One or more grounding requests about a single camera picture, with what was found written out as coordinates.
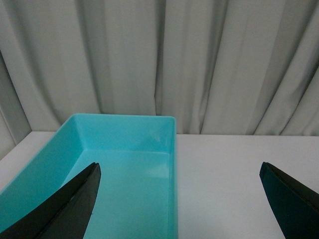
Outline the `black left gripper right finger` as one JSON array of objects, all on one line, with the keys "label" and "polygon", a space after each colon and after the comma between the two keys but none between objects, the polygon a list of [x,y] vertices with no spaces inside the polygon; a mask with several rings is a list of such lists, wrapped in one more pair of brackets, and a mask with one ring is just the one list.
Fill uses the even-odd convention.
[{"label": "black left gripper right finger", "polygon": [[262,163],[259,176],[284,237],[317,239],[319,194],[268,162]]}]

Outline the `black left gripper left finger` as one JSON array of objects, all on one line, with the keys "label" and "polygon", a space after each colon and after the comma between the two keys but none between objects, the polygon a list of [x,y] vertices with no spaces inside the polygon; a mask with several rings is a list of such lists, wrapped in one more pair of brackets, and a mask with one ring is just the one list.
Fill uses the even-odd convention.
[{"label": "black left gripper left finger", "polygon": [[42,204],[1,232],[2,239],[82,239],[101,180],[91,163]]}]

